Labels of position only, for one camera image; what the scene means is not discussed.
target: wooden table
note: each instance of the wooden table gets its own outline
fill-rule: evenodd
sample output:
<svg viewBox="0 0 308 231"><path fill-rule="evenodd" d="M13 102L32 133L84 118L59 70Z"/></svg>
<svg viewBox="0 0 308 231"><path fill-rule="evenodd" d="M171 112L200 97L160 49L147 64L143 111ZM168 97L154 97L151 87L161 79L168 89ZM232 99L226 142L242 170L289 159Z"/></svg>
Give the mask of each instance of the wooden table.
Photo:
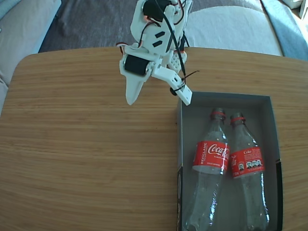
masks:
<svg viewBox="0 0 308 231"><path fill-rule="evenodd" d="M284 230L308 227L308 63L189 49L198 91L270 95ZM31 55L0 119L1 231L174 231L178 98L151 78L128 106L116 48Z"/></svg>

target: gray box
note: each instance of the gray box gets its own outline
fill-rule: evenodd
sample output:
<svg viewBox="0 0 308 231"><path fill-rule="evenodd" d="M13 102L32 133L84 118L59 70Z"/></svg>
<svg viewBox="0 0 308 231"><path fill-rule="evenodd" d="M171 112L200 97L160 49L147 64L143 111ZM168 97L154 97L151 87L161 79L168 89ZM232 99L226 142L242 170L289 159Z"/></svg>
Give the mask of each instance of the gray box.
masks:
<svg viewBox="0 0 308 231"><path fill-rule="evenodd" d="M196 185L197 172L192 170L196 144L207 127L214 107L225 109L225 131L229 143L232 142L229 119L231 114L242 112L246 117L246 125L258 142L265 162L265 197L270 220L267 230L281 231L282 168L270 97L210 92L194 92L189 106L185 106L181 101L178 105L178 230L183 230L187 218L185 211ZM243 197L240 181L232 178L231 168L228 166L211 231L241 231L246 213Z"/></svg>

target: gray fabric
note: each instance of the gray fabric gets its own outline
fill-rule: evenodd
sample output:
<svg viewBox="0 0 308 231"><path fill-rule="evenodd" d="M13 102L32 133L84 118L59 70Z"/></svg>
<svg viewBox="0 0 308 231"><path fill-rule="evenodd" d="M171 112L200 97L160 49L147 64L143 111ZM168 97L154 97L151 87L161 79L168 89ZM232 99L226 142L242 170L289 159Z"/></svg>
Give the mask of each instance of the gray fabric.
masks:
<svg viewBox="0 0 308 231"><path fill-rule="evenodd" d="M62 0L40 52L133 43L130 24L136 3L137 0ZM259 0L194 0L192 11L231 5L263 11Z"/></svg>
<svg viewBox="0 0 308 231"><path fill-rule="evenodd" d="M0 20L21 0L0 0Z"/></svg>
<svg viewBox="0 0 308 231"><path fill-rule="evenodd" d="M308 61L308 45L291 10L278 0L262 0L284 56Z"/></svg>

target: plastic bottle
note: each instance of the plastic bottle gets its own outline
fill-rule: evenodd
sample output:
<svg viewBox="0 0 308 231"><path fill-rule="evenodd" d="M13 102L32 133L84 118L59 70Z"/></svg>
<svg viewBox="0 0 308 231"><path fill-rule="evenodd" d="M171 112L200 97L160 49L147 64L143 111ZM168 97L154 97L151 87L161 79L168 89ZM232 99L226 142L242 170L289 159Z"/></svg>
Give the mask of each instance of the plastic bottle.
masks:
<svg viewBox="0 0 308 231"><path fill-rule="evenodd" d="M206 231L214 221L223 175L227 171L229 147L224 132L224 110L215 108L206 134L197 144L193 170L197 185L184 224L186 231Z"/></svg>
<svg viewBox="0 0 308 231"><path fill-rule="evenodd" d="M243 230L265 231L269 214L264 195L264 162L261 150L245 125L242 113L231 116L234 143L231 144L233 177L243 186L247 221Z"/></svg>

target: black wire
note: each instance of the black wire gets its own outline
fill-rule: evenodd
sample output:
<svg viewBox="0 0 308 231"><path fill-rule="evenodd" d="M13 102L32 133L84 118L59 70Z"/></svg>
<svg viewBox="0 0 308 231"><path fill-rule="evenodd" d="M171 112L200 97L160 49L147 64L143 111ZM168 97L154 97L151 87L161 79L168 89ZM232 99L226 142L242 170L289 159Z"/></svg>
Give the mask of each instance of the black wire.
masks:
<svg viewBox="0 0 308 231"><path fill-rule="evenodd" d="M176 89L176 90L173 90L173 91L174 91L174 92L177 92L177 91L181 90L182 88L186 87L186 79L187 79L189 76L192 76L193 74L195 74L195 73L197 73L197 72L200 72L200 71L194 71L194 72L190 73L189 75L185 76L185 78L182 79L182 81L183 81L182 86L181 86L179 89Z"/></svg>
<svg viewBox="0 0 308 231"><path fill-rule="evenodd" d="M184 39L185 39L185 42L186 42L187 46L190 47L189 42L187 40L187 37L185 35L185 31L183 31L183 36L184 36Z"/></svg>
<svg viewBox="0 0 308 231"><path fill-rule="evenodd" d="M168 28L169 28L169 30L170 30L171 37L172 37L173 42L174 42L174 44L175 44L175 47L176 47L176 49L177 49L177 53L179 54L181 69L182 69L182 72L183 72L184 77L185 77L185 76L186 76L185 66L184 66L184 62L183 62L183 59L182 59L182 56L181 56L181 53L180 53L180 49L179 49L179 46L178 46L177 39L175 38L174 32L173 32L173 30L172 30L172 27L171 27L171 25L170 25L170 22L169 22L168 18L166 17L166 15L165 15L165 13L163 12L163 10L160 8L160 6L159 6L157 0L155 0L155 2L156 2L157 7L159 8L159 10L161 11L161 13L162 13L162 15L163 15L163 17L164 17L164 20L166 21L167 26L168 26Z"/></svg>

